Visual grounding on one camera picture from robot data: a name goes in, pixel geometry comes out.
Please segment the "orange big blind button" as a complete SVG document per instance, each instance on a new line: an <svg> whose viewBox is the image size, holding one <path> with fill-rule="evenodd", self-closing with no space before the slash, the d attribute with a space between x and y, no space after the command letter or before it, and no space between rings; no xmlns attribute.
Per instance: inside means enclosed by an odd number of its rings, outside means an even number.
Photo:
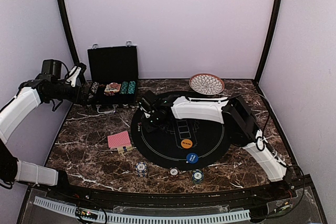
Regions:
<svg viewBox="0 0 336 224"><path fill-rule="evenodd" d="M189 149L193 146L193 142L190 139L183 139L181 141L181 146L185 149Z"/></svg>

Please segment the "brown white chip stack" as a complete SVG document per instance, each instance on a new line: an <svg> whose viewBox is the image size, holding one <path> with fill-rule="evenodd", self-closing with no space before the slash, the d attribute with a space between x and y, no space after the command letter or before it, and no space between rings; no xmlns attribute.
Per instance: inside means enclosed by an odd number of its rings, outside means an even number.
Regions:
<svg viewBox="0 0 336 224"><path fill-rule="evenodd" d="M179 174L180 174L180 171L179 171L178 168L176 168L176 167L171 167L171 168L169 169L169 176L170 176L170 177L177 177Z"/></svg>

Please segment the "blue small blind button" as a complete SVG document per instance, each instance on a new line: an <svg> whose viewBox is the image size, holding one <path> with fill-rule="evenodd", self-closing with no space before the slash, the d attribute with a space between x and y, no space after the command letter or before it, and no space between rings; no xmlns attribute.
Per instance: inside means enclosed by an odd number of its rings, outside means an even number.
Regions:
<svg viewBox="0 0 336 224"><path fill-rule="evenodd" d="M186 162L190 164L195 164L199 160L199 157L196 153L189 153L186 156Z"/></svg>

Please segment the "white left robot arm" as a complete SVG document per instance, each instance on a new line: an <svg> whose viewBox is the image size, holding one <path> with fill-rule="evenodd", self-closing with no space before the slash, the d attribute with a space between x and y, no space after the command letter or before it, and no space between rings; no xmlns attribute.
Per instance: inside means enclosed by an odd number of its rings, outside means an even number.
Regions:
<svg viewBox="0 0 336 224"><path fill-rule="evenodd" d="M1 186L6 189L12 189L14 182L22 182L53 187L54 193L63 201L74 197L74 189L69 186L65 171L21 161L6 146L16 128L41 104L52 103L53 111L59 108L56 101L87 104L88 91L83 85L77 85L86 65L75 64L64 77L61 76L62 67L62 61L44 60L41 73L35 79L21 83L17 94L1 109Z"/></svg>

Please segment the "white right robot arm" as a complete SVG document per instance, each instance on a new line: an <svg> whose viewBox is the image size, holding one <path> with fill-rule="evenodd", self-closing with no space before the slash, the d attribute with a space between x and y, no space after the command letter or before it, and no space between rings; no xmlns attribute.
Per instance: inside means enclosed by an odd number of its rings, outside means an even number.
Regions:
<svg viewBox="0 0 336 224"><path fill-rule="evenodd" d="M149 161L179 170L204 168L221 159L231 145L241 147L274 183L268 187L271 199L288 191L292 172L240 94L216 99L184 91L160 95L148 91L132 119L131 135Z"/></svg>

